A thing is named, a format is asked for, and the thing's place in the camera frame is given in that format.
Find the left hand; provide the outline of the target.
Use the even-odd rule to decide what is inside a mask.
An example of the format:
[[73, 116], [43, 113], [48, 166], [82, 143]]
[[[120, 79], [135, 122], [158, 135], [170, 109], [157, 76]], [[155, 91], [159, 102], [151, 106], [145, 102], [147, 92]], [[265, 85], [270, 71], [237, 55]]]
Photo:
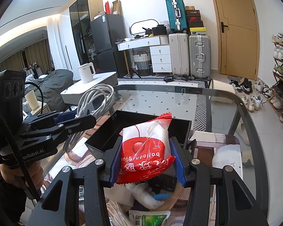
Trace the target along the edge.
[[[24, 174], [22, 173], [20, 168], [16, 169], [10, 169], [5, 164], [0, 164], [0, 172], [2, 175], [2, 178], [8, 183], [12, 184], [18, 188], [21, 187], [19, 183], [19, 178], [24, 177]], [[43, 168], [41, 166], [41, 161], [33, 162], [28, 167], [29, 175], [32, 178], [32, 182], [34, 183], [34, 186], [36, 189], [40, 189], [44, 182], [44, 176], [43, 176]]]

